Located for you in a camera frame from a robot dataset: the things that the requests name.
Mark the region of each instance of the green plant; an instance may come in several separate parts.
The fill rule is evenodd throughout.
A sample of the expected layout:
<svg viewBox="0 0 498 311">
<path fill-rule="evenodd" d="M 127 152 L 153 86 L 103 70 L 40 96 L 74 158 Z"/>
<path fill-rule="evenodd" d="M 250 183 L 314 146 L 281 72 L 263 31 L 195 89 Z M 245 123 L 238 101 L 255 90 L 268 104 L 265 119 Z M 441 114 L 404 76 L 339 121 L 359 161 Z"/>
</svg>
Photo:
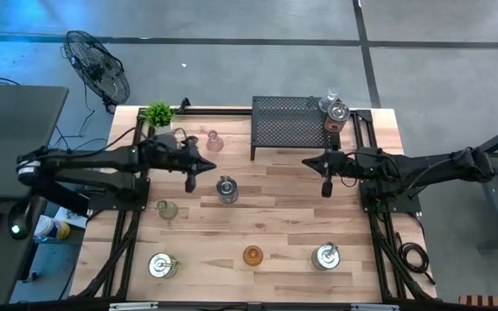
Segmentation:
<svg viewBox="0 0 498 311">
<path fill-rule="evenodd" d="M 143 118 L 149 126 L 161 127 L 169 125 L 173 116 L 172 108 L 164 100 L 159 100 L 145 109 Z"/>
</svg>

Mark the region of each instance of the fan stand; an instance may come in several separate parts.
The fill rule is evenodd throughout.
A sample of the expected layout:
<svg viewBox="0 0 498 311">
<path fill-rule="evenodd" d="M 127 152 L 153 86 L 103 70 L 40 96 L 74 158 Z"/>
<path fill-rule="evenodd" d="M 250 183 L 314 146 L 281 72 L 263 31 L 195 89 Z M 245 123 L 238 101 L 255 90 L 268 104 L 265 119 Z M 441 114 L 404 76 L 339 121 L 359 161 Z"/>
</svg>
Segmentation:
<svg viewBox="0 0 498 311">
<path fill-rule="evenodd" d="M 105 95 L 102 97 L 102 99 L 103 99 L 103 105 L 105 106 L 105 111 L 107 111 L 107 113 L 109 114 L 114 115 L 114 111 L 117 109 L 117 104 L 112 102 L 112 100 Z"/>
</svg>

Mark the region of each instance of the gray desk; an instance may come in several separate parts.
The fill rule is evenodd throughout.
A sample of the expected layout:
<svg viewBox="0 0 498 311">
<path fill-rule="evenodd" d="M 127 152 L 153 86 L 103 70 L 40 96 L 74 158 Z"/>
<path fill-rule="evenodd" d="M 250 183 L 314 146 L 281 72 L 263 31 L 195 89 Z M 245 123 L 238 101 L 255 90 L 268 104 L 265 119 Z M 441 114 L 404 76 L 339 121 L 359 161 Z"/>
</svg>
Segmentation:
<svg viewBox="0 0 498 311">
<path fill-rule="evenodd" d="M 0 86 L 0 304 L 8 303 L 20 276 L 32 238 L 13 240 L 7 230 L 7 212 L 28 189 L 18 183 L 19 154 L 47 145 L 57 124 L 68 89 L 54 86 Z M 35 199 L 34 224 L 46 205 Z"/>
</svg>

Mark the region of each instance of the metal lid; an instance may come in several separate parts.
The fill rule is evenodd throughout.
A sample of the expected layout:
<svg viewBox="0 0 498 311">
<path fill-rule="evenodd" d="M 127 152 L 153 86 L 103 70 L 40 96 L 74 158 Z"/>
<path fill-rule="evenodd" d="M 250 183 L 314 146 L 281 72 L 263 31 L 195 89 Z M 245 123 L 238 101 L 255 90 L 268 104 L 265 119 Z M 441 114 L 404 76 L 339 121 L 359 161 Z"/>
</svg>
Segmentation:
<svg viewBox="0 0 498 311">
<path fill-rule="evenodd" d="M 149 273 L 154 277 L 164 277 L 172 269 L 172 260 L 165 253 L 158 253 L 149 261 Z"/>
<path fill-rule="evenodd" d="M 320 246 L 316 253 L 318 263 L 326 268 L 333 269 L 339 264 L 339 250 L 333 244 L 326 244 Z"/>
<path fill-rule="evenodd" d="M 216 184 L 216 190 L 222 195 L 233 194 L 236 192 L 237 188 L 238 183 L 229 176 L 221 176 Z"/>
<path fill-rule="evenodd" d="M 349 107 L 339 99 L 328 107 L 328 116 L 334 121 L 345 121 L 350 115 Z"/>
</svg>

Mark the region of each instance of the wooden plank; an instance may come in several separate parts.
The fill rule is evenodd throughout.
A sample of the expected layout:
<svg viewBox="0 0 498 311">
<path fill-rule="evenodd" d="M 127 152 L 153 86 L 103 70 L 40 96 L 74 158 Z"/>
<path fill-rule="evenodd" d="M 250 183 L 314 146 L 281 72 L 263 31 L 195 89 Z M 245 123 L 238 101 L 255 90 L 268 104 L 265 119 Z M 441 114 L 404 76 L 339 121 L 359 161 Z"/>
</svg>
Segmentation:
<svg viewBox="0 0 498 311">
<path fill-rule="evenodd" d="M 111 140 L 134 126 L 138 108 L 117 108 Z M 386 152 L 402 153 L 393 110 L 372 110 L 372 114 L 379 146 Z M 184 192 L 185 175 L 150 171 L 150 197 L 138 229 L 129 300 L 380 301 L 372 238 L 358 187 L 335 181 L 333 197 L 324 199 L 322 179 L 301 163 L 319 156 L 321 150 L 261 148 L 252 162 L 249 116 L 177 116 L 173 126 L 198 136 L 201 155 L 218 168 L 198 175 L 197 189 L 191 194 Z M 220 153 L 205 148 L 209 130 L 217 130 L 224 139 Z M 132 135 L 116 146 L 130 144 Z M 356 147 L 352 124 L 343 130 L 341 139 L 344 151 Z M 239 184 L 234 204 L 222 204 L 216 196 L 216 182 L 222 175 L 231 175 Z M 179 215 L 171 221 L 161 219 L 156 209 L 159 200 L 174 201 Z M 116 217 L 116 212 L 103 212 L 89 223 L 72 294 L 79 293 L 108 258 Z M 414 219 L 393 215 L 393 223 L 405 242 L 425 245 Z M 317 271 L 310 262 L 311 253 L 327 242 L 339 245 L 341 262 L 334 270 Z M 243 261 L 243 250 L 251 244 L 264 252 L 265 259 L 257 267 Z M 171 279 L 156 279 L 148 272 L 150 257 L 160 251 L 182 263 Z M 114 290 L 123 260 L 117 265 Z M 409 260 L 418 259 L 410 255 Z M 386 264 L 386 270 L 395 293 L 391 264 Z M 413 276 L 435 295 L 424 276 Z"/>
</svg>

